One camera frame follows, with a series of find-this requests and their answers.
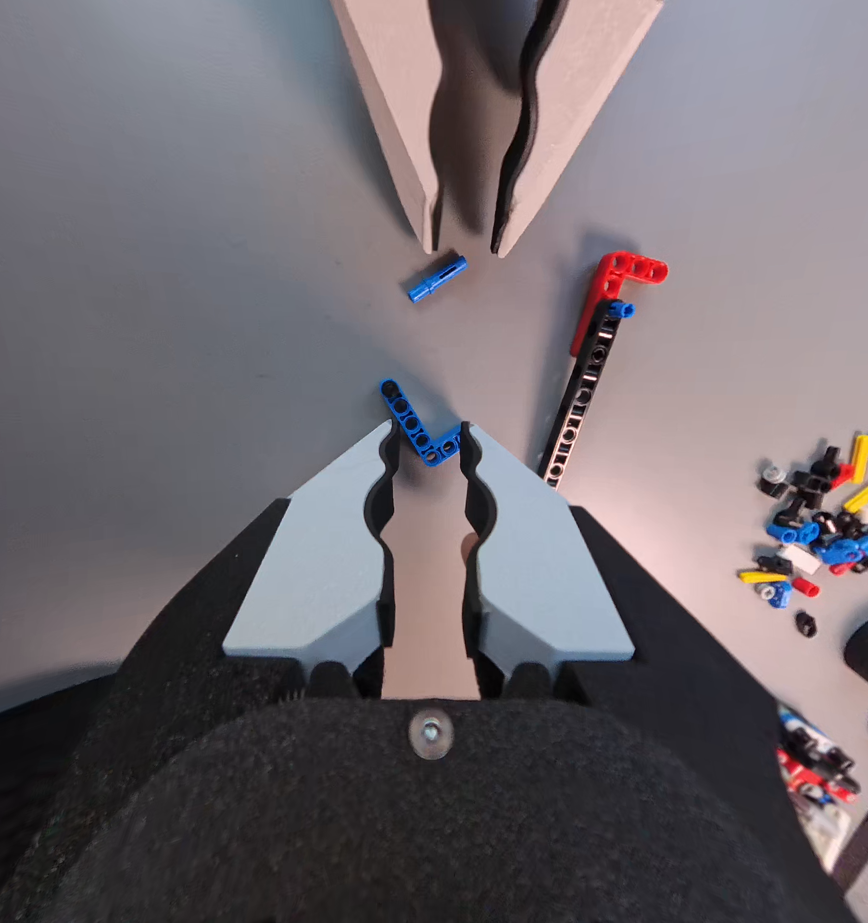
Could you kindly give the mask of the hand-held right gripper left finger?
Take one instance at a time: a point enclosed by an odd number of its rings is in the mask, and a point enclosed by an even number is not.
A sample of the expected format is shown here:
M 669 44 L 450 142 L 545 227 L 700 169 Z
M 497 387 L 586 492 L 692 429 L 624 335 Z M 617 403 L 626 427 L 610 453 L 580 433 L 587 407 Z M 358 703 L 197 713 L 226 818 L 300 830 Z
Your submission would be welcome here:
M 222 641 L 226 656 L 354 672 L 395 630 L 394 563 L 382 531 L 394 513 L 394 421 L 295 490 Z

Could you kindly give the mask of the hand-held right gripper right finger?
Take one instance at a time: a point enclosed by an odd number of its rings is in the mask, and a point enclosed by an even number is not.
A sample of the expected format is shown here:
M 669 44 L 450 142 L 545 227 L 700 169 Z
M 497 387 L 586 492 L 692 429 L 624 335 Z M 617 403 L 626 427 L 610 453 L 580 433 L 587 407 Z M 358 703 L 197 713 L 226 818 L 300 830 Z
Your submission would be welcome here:
M 477 424 L 461 426 L 463 640 L 478 678 L 627 662 L 635 646 L 566 500 Z

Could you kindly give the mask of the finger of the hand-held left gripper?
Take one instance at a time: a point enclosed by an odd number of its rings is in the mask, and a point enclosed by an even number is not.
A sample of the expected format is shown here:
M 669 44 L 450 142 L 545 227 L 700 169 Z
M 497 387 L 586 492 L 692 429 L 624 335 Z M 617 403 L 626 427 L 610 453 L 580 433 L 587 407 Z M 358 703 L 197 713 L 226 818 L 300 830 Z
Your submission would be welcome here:
M 507 257 L 540 211 L 664 5 L 538 3 L 520 52 L 520 117 L 499 172 L 494 255 Z
M 395 191 L 423 251 L 440 233 L 431 116 L 443 64 L 427 1 L 332 1 Z

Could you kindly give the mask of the blue angled lego beam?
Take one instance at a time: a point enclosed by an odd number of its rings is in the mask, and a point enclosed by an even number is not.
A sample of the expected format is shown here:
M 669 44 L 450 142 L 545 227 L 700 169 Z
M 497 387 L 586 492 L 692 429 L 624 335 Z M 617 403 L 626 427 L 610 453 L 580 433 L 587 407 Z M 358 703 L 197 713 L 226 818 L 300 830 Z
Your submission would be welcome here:
M 391 415 L 398 422 L 416 455 L 426 467 L 437 468 L 447 460 L 459 456 L 462 432 L 460 424 L 453 426 L 439 437 L 432 437 L 396 380 L 384 378 L 378 387 Z

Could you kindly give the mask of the black and red lego assembly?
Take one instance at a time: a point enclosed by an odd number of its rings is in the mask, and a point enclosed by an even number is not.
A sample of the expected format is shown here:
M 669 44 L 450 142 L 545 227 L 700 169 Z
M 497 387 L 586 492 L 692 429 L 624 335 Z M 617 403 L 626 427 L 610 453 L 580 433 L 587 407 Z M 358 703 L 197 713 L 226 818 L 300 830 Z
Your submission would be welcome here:
M 598 261 L 569 347 L 574 364 L 537 464 L 538 476 L 558 490 L 597 392 L 621 324 L 636 307 L 621 297 L 626 284 L 659 285 L 668 264 L 627 251 L 606 254 Z

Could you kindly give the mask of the blue lego pin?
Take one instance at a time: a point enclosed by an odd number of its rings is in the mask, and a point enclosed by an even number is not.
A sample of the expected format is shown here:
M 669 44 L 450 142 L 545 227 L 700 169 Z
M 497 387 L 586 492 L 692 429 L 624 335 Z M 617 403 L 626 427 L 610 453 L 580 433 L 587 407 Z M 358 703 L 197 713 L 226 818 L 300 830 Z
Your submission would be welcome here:
M 437 292 L 444 285 L 451 282 L 457 276 L 466 271 L 469 267 L 468 260 L 464 256 L 454 256 L 442 266 L 428 271 L 417 282 L 411 284 L 407 289 L 407 296 L 413 304 L 427 299 Z

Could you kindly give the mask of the pile of mixed lego pieces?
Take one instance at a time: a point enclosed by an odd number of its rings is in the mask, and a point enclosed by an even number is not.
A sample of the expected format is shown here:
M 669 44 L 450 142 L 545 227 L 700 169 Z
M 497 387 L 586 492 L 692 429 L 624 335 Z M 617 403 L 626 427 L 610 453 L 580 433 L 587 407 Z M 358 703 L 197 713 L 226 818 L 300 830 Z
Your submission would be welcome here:
M 761 465 L 756 487 L 773 502 L 767 544 L 737 572 L 769 606 L 820 595 L 820 578 L 868 573 L 868 433 L 849 449 L 824 443 L 806 466 Z

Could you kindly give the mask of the blue white lego race car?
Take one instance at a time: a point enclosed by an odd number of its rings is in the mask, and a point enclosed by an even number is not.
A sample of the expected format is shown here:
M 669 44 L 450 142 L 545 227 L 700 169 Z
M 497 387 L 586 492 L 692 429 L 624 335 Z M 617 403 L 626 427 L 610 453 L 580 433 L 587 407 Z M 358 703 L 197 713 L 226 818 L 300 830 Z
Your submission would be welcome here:
M 804 835 L 831 873 L 851 827 L 847 811 L 861 787 L 854 760 L 830 737 L 784 702 L 777 703 L 779 772 Z

